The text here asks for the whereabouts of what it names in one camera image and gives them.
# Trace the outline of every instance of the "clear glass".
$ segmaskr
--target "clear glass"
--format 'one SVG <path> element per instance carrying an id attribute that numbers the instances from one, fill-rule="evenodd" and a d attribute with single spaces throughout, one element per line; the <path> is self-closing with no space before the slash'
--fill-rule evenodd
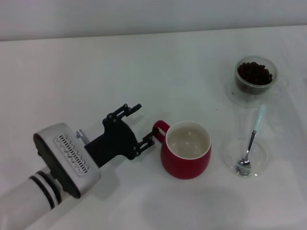
<path id="1" fill-rule="evenodd" d="M 244 169 L 248 171 L 247 175 L 242 176 L 239 173 L 240 165 L 238 162 L 245 156 L 248 149 L 249 139 L 233 139 L 227 142 L 223 149 L 223 161 L 230 171 L 234 174 L 244 178 L 254 178 L 261 175 L 268 164 L 268 154 L 265 148 L 262 147 L 257 141 L 254 140 L 248 159 L 250 161 L 250 169 Z"/>
<path id="2" fill-rule="evenodd" d="M 256 62 L 259 65 L 265 65 L 265 68 L 272 74 L 272 81 L 271 83 L 267 85 L 254 85 L 251 84 L 247 81 L 245 81 L 243 78 L 238 73 L 238 67 L 243 63 L 243 62 Z M 245 57 L 242 60 L 238 61 L 236 64 L 236 69 L 235 69 L 235 81 L 236 81 L 236 86 L 238 87 L 239 90 L 241 90 L 243 93 L 250 94 L 250 95 L 259 95 L 264 92 L 266 92 L 272 85 L 277 80 L 277 69 L 271 63 L 269 60 L 262 58 L 262 57 L 257 57 L 257 56 L 249 56 Z"/>

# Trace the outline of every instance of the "white wall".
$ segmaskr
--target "white wall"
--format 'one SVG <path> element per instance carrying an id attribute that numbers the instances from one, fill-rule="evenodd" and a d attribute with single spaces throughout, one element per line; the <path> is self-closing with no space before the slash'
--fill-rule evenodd
<path id="1" fill-rule="evenodd" d="M 0 0 L 0 41 L 307 24 L 307 0 Z"/>

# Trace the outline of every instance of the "spoon handle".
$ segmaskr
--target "spoon handle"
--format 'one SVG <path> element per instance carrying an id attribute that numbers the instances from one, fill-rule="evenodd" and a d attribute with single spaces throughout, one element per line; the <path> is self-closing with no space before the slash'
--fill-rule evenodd
<path id="1" fill-rule="evenodd" d="M 260 105 L 257 114 L 257 119 L 254 125 L 254 131 L 256 132 L 258 131 L 260 120 L 263 118 L 265 111 L 266 111 L 266 105 L 265 104 Z"/>

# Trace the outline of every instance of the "mug handle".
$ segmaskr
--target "mug handle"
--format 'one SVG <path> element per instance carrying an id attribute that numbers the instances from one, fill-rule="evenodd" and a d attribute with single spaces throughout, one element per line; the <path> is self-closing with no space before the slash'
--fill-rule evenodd
<path id="1" fill-rule="evenodd" d="M 156 128 L 160 128 L 162 131 L 166 133 L 169 129 L 169 125 L 166 122 L 160 120 L 153 125 L 153 131 Z M 160 131 L 157 132 L 154 137 L 157 138 L 157 140 L 160 141 L 161 143 L 163 143 L 163 141 L 165 140 L 165 136 Z"/>

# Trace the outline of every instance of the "black stripe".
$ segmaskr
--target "black stripe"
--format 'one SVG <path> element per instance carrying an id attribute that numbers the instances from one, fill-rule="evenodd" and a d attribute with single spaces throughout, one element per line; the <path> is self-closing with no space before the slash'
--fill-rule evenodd
<path id="1" fill-rule="evenodd" d="M 54 195 L 56 195 L 58 205 L 59 205 L 62 202 L 62 198 L 61 198 L 61 194 L 59 193 L 58 188 L 54 185 L 52 180 L 43 171 L 38 171 L 37 174 L 39 174 L 41 177 L 43 177 L 44 180 L 51 187 L 52 191 L 54 192 Z"/>
<path id="2" fill-rule="evenodd" d="M 48 192 L 48 190 L 40 182 L 40 180 L 38 180 L 35 176 L 30 176 L 29 179 L 33 180 L 38 185 L 38 187 L 43 191 L 47 200 L 49 201 L 49 204 L 50 204 L 50 207 L 51 207 L 51 210 L 52 210 L 54 208 L 54 202 L 53 202 L 53 199 L 52 199 L 50 193 Z"/>

